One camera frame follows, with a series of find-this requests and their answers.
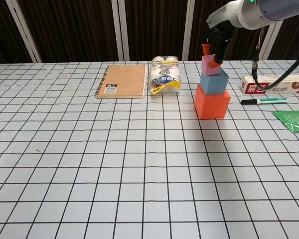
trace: pink cube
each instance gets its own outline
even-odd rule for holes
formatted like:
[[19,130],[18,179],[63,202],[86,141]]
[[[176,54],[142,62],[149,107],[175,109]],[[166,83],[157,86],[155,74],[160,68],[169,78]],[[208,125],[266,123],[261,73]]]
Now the pink cube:
[[218,75],[220,73],[220,66],[211,68],[209,63],[214,59],[214,55],[203,56],[201,58],[201,71],[205,76]]

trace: green snack bag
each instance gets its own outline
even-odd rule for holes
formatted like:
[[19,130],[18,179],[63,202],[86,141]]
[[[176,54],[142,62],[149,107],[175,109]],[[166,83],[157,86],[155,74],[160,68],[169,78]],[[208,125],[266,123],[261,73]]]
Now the green snack bag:
[[276,111],[273,112],[291,133],[299,131],[299,111]]

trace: stacked blocks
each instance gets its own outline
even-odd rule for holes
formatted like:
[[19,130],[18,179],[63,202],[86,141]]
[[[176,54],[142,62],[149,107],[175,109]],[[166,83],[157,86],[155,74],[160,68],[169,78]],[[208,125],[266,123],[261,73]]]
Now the stacked blocks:
[[226,91],[229,77],[220,66],[209,67],[213,58],[214,55],[202,57],[202,74],[195,96],[195,108],[201,120],[224,118],[230,102]]

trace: spiral notebook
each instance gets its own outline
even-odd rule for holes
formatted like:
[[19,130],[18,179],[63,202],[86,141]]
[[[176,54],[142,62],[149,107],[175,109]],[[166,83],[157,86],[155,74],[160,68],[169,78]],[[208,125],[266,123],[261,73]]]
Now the spiral notebook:
[[144,97],[146,65],[111,65],[96,90],[96,98],[139,98]]

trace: orange cube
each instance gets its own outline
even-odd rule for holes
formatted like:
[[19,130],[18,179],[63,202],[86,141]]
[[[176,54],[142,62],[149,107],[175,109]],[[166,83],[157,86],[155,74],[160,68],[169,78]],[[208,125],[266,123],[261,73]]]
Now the orange cube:
[[223,119],[225,117],[230,95],[226,90],[220,95],[206,95],[200,86],[197,85],[195,96],[195,108],[200,120]]

